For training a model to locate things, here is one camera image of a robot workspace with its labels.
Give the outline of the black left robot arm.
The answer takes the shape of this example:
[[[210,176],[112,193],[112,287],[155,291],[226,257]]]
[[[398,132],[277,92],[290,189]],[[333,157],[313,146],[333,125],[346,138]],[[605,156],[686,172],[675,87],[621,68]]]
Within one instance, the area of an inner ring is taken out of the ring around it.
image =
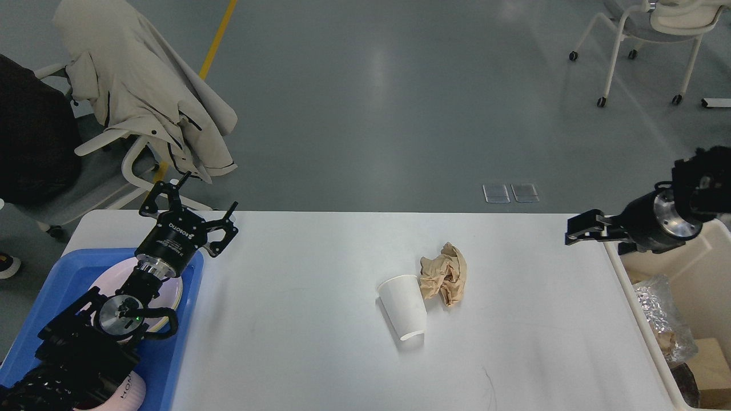
[[[232,218],[237,202],[211,221],[183,205],[179,191],[187,179],[154,184],[139,214],[154,218],[155,225],[136,248],[136,264],[124,283],[110,294],[91,287],[39,331],[34,356],[40,362],[12,386],[2,387],[3,410],[101,406],[139,364],[139,343],[176,335],[176,310],[151,302],[200,249],[217,257],[238,233]]]

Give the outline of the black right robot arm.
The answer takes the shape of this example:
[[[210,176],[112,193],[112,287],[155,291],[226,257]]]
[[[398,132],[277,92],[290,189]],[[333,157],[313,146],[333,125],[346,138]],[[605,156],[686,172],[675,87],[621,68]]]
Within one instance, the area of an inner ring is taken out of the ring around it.
[[[567,221],[566,245],[583,240],[619,242],[619,255],[663,254],[696,239],[704,224],[729,213],[730,149],[698,148],[674,162],[671,180],[632,200],[621,213],[607,216],[591,209]]]

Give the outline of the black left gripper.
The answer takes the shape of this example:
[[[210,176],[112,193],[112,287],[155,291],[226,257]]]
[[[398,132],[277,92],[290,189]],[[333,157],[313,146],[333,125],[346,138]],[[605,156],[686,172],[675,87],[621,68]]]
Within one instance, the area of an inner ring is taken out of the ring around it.
[[[144,263],[166,265],[167,277],[180,276],[200,247],[210,257],[218,257],[239,232],[234,222],[238,202],[233,202],[222,218],[211,221],[204,221],[198,214],[184,208],[179,192],[190,176],[189,171],[177,182],[157,180],[139,207],[139,216],[157,217],[157,221],[136,248],[135,257]],[[162,195],[168,204],[163,213],[158,205],[158,198]],[[214,232],[222,232],[223,237],[211,240]]]

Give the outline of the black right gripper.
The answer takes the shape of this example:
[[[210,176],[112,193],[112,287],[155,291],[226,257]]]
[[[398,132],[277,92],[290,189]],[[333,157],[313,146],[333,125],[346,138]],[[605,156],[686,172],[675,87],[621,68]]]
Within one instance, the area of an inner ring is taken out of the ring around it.
[[[702,227],[702,221],[679,213],[673,189],[659,189],[633,200],[614,216],[591,209],[568,219],[565,245],[618,240],[620,255],[662,254],[696,239]]]

